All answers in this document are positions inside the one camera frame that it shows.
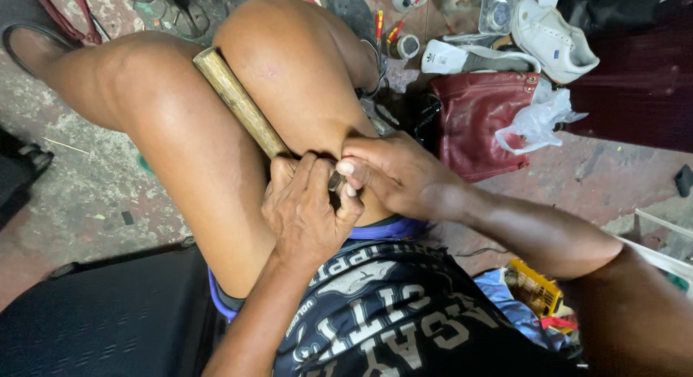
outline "fingernail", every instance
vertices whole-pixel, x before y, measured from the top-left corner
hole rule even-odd
[[[348,196],[356,196],[356,189],[351,187],[350,184],[346,184],[346,195]]]
[[[353,163],[348,160],[340,160],[337,163],[337,171],[342,175],[351,175],[353,174]]]

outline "electrical wire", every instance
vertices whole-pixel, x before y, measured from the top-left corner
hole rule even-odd
[[[460,254],[460,253],[456,253],[455,256],[458,256],[458,257],[471,257],[471,256],[483,254],[483,253],[485,253],[485,252],[487,252],[487,251],[492,251],[492,252],[495,252],[496,254],[507,254],[507,253],[510,252],[510,251],[499,250],[499,249],[497,249],[497,248],[485,247],[485,248],[479,248],[478,250],[476,250],[476,251],[474,251],[474,252],[472,252],[472,253],[461,253],[461,254]]]

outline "screwdriver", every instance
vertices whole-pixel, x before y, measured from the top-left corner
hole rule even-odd
[[[383,35],[383,11],[378,10],[376,14],[376,44],[378,45],[378,51],[381,51],[380,47],[380,36]]]
[[[392,41],[397,38],[397,35],[399,35],[399,31],[402,30],[402,27],[404,26],[404,20],[407,19],[407,16],[409,13],[406,13],[404,15],[404,18],[402,18],[399,22],[397,22],[397,26],[394,27],[394,29],[390,32],[389,36],[387,36],[387,45],[391,44]]]

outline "white plastic bag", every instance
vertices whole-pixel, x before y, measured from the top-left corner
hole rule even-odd
[[[587,116],[587,113],[576,113],[570,106],[570,90],[567,88],[551,90],[546,79],[540,79],[534,90],[532,103],[515,115],[513,123],[507,128],[496,131],[496,140],[504,150],[515,155],[538,150],[546,145],[563,145],[553,132],[559,122],[574,122]],[[505,133],[523,135],[526,139],[523,149],[512,149],[503,138]]]

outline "black cushion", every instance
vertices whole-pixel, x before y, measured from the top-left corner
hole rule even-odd
[[[199,374],[207,281],[194,247],[36,284],[0,314],[0,376]]]

